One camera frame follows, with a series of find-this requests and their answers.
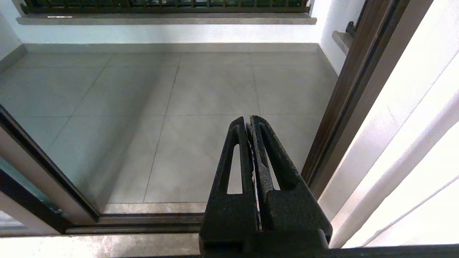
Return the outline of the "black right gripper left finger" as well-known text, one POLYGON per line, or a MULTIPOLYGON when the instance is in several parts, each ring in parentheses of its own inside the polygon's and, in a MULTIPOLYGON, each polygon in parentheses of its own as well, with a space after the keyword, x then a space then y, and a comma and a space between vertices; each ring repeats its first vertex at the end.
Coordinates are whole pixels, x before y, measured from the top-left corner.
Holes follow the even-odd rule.
POLYGON ((254 164, 242 116, 229 125, 199 231, 201 252, 245 252, 259 231, 254 164), (239 147, 242 193, 228 194, 234 148, 239 147))

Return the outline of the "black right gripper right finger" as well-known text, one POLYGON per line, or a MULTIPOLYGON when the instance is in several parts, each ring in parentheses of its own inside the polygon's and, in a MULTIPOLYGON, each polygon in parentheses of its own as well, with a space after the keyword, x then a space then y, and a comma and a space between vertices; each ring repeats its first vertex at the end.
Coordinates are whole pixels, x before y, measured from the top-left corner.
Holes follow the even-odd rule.
POLYGON ((268 121, 250 117, 257 195, 262 228, 318 231, 327 240, 333 228, 268 121))

